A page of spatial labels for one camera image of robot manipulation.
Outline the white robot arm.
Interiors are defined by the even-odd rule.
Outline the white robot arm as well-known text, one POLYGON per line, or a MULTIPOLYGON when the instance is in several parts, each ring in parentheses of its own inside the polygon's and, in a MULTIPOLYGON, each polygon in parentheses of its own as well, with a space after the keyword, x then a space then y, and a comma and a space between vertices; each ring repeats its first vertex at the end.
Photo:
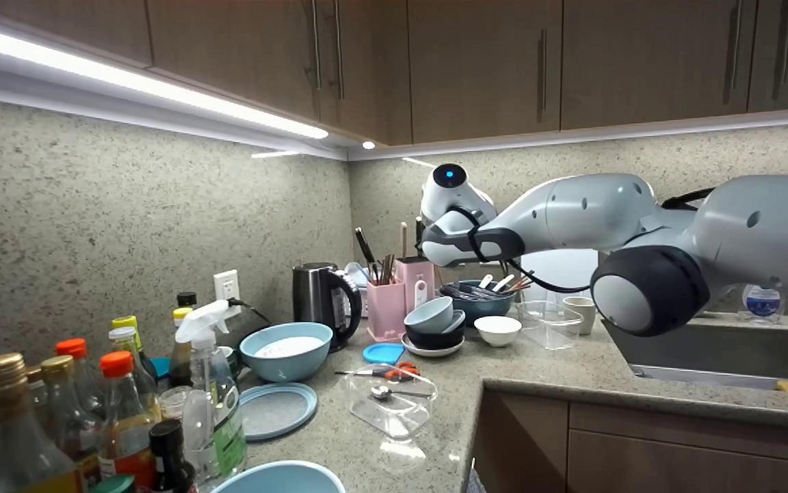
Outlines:
POLYGON ((696 208, 656 201, 632 174, 544 182, 495 207, 458 164, 425 182, 422 252, 435 267, 593 249, 587 292, 602 323, 636 337, 681 330, 737 286, 788 296, 788 176, 738 176, 696 208))

